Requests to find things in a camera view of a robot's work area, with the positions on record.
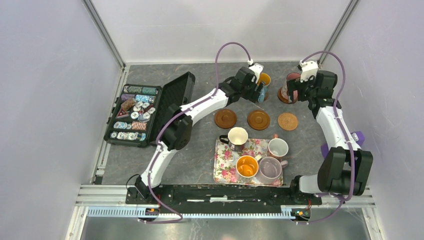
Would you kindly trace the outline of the blue mug yellow inside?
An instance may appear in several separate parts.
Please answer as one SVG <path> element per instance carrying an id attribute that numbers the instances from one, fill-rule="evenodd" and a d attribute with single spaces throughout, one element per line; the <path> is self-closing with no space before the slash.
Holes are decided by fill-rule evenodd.
<path id="1" fill-rule="evenodd" d="M 258 84 L 263 84 L 260 95 L 269 95 L 269 86 L 271 84 L 271 77 L 267 73 L 261 73 Z"/>

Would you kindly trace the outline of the pink ghost mug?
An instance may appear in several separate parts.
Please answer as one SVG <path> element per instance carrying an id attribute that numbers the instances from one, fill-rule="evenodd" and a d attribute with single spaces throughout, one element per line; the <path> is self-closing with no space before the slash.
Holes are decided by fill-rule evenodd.
<path id="1" fill-rule="evenodd" d="M 289 73 L 286 76 L 286 81 L 283 83 L 282 94 L 283 94 L 283 96 L 285 98 L 288 98 L 290 101 L 294 101 L 295 99 L 297 99 L 297 101 L 298 101 L 298 91 L 297 90 L 294 90 L 293 91 L 293 98 L 290 98 L 290 96 L 289 96 L 289 89 L 288 89 L 288 83 L 292 83 L 295 80 L 299 79 L 300 77 L 301 77 L 301 74 L 300 73 L 297 73 L 297 72 Z"/>

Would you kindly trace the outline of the wooden coaster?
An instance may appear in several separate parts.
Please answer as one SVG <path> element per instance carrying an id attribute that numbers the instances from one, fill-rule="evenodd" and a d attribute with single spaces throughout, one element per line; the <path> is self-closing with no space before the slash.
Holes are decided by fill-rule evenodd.
<path id="1" fill-rule="evenodd" d="M 230 129 L 237 123 L 237 115 L 230 109 L 220 109 L 215 113 L 214 122 L 221 129 Z"/>
<path id="2" fill-rule="evenodd" d="M 266 101 L 268 99 L 269 95 L 265 94 L 265 95 L 260 95 L 257 102 L 258 103 L 263 103 L 264 101 Z"/>
<path id="3" fill-rule="evenodd" d="M 294 103 L 296 103 L 296 102 L 297 102 L 297 98 L 296 98 L 294 101 L 290 101 L 288 98 L 285 98 L 285 97 L 283 96 L 283 87 L 280 87 L 280 88 L 278 89 L 278 91 L 277 91 L 277 97 L 278 97 L 278 99 L 279 99 L 281 102 L 283 102 L 284 104 L 288 104 L 288 105 L 290 105 L 290 104 L 294 104 Z"/>
<path id="4" fill-rule="evenodd" d="M 247 116 L 247 123 L 252 129 L 262 131 L 269 127 L 271 120 L 265 111 L 253 110 Z"/>

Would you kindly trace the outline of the cork coaster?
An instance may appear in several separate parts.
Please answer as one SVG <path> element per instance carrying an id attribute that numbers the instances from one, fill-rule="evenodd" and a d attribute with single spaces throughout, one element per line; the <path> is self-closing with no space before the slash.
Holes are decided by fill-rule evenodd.
<path id="1" fill-rule="evenodd" d="M 298 126 L 297 117 L 289 112 L 284 112 L 278 116 L 278 125 L 285 131 L 293 131 Z"/>

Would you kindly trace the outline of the black mug cream inside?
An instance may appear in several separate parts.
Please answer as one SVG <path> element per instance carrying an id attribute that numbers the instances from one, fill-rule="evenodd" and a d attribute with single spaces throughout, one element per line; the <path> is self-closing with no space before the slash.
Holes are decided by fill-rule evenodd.
<path id="1" fill-rule="evenodd" d="M 249 139 L 248 132 L 242 127 L 233 127 L 228 134 L 221 135 L 219 141 L 227 144 L 229 149 L 234 152 L 240 152 L 244 149 Z"/>

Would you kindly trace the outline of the white floral mug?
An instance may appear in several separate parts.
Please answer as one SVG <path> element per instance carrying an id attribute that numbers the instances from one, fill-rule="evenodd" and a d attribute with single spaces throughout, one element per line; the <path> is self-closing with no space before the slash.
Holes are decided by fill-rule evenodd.
<path id="1" fill-rule="evenodd" d="M 273 138 L 268 142 L 267 156 L 273 157 L 281 162 L 288 154 L 288 151 L 288 143 L 285 140 L 279 138 L 277 134 L 274 134 Z"/>

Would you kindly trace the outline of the floral mug orange inside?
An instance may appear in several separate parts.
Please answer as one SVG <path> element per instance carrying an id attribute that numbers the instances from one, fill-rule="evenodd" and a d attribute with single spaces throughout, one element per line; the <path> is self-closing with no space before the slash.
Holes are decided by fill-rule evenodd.
<path id="1" fill-rule="evenodd" d="M 259 172 L 259 160 L 262 159 L 261 155 L 241 156 L 235 165 L 236 179 L 240 183 L 249 183 Z"/>

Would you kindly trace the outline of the lilac mug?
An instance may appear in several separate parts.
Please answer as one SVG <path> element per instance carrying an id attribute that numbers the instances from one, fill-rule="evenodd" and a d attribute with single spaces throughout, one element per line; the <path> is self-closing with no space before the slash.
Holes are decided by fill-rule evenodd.
<path id="1" fill-rule="evenodd" d="M 283 169 L 288 164 L 287 160 L 279 161 L 271 156 L 263 157 L 258 162 L 256 178 L 264 185 L 271 185 L 282 176 Z"/>

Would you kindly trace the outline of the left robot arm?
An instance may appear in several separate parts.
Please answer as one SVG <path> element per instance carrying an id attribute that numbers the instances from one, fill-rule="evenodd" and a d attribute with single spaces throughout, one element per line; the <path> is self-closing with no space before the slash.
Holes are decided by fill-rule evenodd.
<path id="1" fill-rule="evenodd" d="M 264 67 L 252 63 L 241 67 L 235 76 L 231 76 L 205 96 L 182 106 L 171 105 L 156 139 L 155 152 L 146 168 L 135 182 L 138 197 L 145 204 L 153 203 L 163 174 L 174 155 L 190 141 L 193 126 L 210 113 L 223 109 L 243 98 L 255 103 L 263 84 L 259 78 Z"/>

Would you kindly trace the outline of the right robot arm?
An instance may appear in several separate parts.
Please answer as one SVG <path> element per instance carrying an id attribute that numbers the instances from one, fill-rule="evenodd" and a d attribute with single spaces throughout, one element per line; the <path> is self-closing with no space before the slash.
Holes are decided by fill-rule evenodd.
<path id="1" fill-rule="evenodd" d="M 340 195 L 348 201 L 353 196 L 361 196 L 366 189 L 373 155 L 362 150 L 352 137 L 341 105 L 333 97 L 337 83 L 338 76 L 327 70 L 318 70 L 305 81 L 299 77 L 287 80 L 287 95 L 292 99 L 297 92 L 299 101 L 308 102 L 327 147 L 317 174 L 298 175 L 292 180 L 288 196 L 295 204 L 302 204 L 309 194 Z"/>

